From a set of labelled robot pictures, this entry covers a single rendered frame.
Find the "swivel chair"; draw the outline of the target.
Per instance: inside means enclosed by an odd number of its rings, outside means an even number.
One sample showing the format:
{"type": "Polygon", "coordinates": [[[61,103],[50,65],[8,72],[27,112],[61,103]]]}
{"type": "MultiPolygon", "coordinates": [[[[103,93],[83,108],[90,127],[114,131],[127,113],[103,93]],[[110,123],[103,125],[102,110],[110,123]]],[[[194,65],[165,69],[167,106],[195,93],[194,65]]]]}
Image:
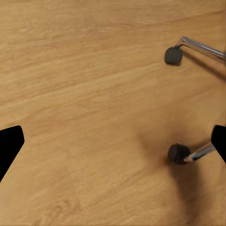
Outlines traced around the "swivel chair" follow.
{"type": "MultiPolygon", "coordinates": [[[[183,58],[183,51],[181,46],[187,46],[199,53],[202,53],[211,59],[226,65],[226,53],[215,49],[213,47],[207,46],[190,38],[182,37],[175,47],[170,47],[166,50],[165,61],[167,63],[180,63],[183,58]]],[[[208,142],[201,148],[197,149],[193,153],[190,153],[188,146],[175,144],[169,148],[168,158],[169,160],[175,162],[178,165],[185,165],[188,162],[195,162],[205,155],[209,154],[215,150],[212,142],[208,142]]]]}

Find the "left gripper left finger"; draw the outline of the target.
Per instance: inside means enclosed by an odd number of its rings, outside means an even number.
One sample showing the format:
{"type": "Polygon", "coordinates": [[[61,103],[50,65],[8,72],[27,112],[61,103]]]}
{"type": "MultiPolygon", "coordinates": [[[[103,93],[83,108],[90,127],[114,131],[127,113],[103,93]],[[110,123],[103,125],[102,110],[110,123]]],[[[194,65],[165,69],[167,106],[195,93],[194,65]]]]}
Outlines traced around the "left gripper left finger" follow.
{"type": "Polygon", "coordinates": [[[24,144],[20,125],[0,130],[0,181],[24,144]]]}

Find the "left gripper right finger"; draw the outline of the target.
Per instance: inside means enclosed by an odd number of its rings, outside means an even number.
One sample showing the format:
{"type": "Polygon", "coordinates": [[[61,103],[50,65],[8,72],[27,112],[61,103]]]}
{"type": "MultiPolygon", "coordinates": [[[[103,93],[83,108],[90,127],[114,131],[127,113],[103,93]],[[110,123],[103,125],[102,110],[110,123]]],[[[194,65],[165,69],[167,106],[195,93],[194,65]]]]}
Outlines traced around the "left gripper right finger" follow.
{"type": "Polygon", "coordinates": [[[226,163],[226,127],[215,125],[211,142],[226,163]]]}

